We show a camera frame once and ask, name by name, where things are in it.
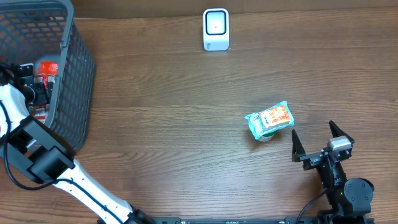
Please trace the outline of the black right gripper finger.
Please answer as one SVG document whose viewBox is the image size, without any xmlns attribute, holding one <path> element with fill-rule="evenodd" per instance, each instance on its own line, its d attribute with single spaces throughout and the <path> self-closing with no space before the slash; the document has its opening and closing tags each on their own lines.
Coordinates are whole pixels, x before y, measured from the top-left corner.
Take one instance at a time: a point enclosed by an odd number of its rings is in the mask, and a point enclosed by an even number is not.
<svg viewBox="0 0 398 224">
<path fill-rule="evenodd" d="M 351 144 L 355 143 L 355 140 L 350 135 L 346 134 L 342 129 L 340 129 L 333 120 L 330 120 L 328 124 L 334 138 L 346 136 Z"/>
<path fill-rule="evenodd" d="M 299 139 L 297 132 L 292 130 L 292 162 L 300 162 L 301 157 L 306 156 L 305 149 Z"/>
</svg>

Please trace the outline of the red sachet stick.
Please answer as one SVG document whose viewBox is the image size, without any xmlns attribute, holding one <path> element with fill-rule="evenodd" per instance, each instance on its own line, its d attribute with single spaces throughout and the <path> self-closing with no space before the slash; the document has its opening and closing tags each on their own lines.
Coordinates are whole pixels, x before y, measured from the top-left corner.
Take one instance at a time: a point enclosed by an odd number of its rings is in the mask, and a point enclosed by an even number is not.
<svg viewBox="0 0 398 224">
<path fill-rule="evenodd" d="M 45 89 L 48 89 L 48 83 L 54 83 L 54 77 L 58 74 L 58 63 L 53 61 L 40 61 L 37 72 L 37 80 L 44 84 Z"/>
</svg>

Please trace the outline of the green lid jar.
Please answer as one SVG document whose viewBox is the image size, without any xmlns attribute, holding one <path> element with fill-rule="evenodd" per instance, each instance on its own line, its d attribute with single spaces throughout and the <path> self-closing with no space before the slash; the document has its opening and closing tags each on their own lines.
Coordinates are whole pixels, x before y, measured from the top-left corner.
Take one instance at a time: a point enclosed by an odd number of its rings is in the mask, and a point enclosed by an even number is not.
<svg viewBox="0 0 398 224">
<path fill-rule="evenodd" d="M 263 134 L 258 138 L 258 141 L 267 142 L 270 141 L 274 137 L 275 132 Z"/>
</svg>

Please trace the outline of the mint green wipes pack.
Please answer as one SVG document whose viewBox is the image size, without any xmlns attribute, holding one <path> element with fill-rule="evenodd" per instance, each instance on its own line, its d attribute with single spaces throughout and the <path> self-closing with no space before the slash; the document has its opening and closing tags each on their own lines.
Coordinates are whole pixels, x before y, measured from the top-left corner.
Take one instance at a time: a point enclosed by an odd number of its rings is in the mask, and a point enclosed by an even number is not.
<svg viewBox="0 0 398 224">
<path fill-rule="evenodd" d="M 278 104 L 276 104 L 274 106 L 271 106 L 270 108 L 273 108 L 273 107 L 276 107 L 276 106 L 281 106 L 281 105 L 286 105 L 288 107 L 286 101 L 281 101 L 280 103 L 278 103 Z M 257 141 L 258 141 L 258 138 L 260 136 L 262 136 L 263 134 L 271 133 L 271 132 L 275 132 L 276 133 L 278 130 L 284 129 L 284 128 L 288 127 L 288 126 L 293 126 L 294 123 L 295 123 L 295 120 L 294 120 L 294 122 L 291 125 L 285 126 L 283 128 L 279 127 L 279 128 L 275 128 L 275 129 L 265 130 L 263 125 L 262 125 L 262 122 L 260 120 L 260 117 L 259 117 L 259 113 L 260 112 L 251 113 L 251 114 L 248 114 L 248 115 L 245 116 L 245 118 L 248 121 L 248 127 L 249 127 L 250 131 L 252 132 L 252 135 L 254 136 L 254 139 L 257 140 Z"/>
</svg>

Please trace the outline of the orange snack packet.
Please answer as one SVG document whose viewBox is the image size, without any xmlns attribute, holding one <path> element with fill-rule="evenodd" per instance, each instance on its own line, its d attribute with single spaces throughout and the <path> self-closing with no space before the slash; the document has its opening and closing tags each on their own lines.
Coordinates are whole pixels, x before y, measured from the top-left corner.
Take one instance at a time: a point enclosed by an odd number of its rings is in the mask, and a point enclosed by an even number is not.
<svg viewBox="0 0 398 224">
<path fill-rule="evenodd" d="M 265 130 L 291 125 L 294 119 L 286 105 L 269 108 L 259 113 L 260 120 Z"/>
</svg>

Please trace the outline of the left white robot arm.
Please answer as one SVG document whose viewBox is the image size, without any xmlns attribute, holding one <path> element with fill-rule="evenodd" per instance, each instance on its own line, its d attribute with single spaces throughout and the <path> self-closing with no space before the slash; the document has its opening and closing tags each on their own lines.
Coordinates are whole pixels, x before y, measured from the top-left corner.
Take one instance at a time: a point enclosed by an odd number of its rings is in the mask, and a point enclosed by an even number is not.
<svg viewBox="0 0 398 224">
<path fill-rule="evenodd" d="M 25 67 L 1 64 L 1 155 L 10 180 L 29 191 L 64 190 L 97 214 L 98 223 L 153 223 L 89 175 L 69 143 L 29 113 L 35 92 L 19 80 L 27 74 Z"/>
</svg>

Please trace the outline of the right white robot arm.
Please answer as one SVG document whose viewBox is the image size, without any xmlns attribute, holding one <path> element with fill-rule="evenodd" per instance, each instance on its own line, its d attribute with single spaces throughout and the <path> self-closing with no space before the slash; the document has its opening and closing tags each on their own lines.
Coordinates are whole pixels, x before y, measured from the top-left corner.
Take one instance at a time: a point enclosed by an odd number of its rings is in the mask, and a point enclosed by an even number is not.
<svg viewBox="0 0 398 224">
<path fill-rule="evenodd" d="M 318 153 L 307 154 L 295 130 L 292 130 L 292 161 L 302 162 L 303 170 L 316 169 L 323 191 L 312 199 L 295 218 L 295 223 L 374 223 L 366 218 L 371 212 L 374 185 L 364 178 L 348 179 L 341 162 L 352 156 L 355 140 L 329 121 L 332 138 Z M 304 213 L 318 199 L 326 196 L 330 208 L 315 217 Z"/>
</svg>

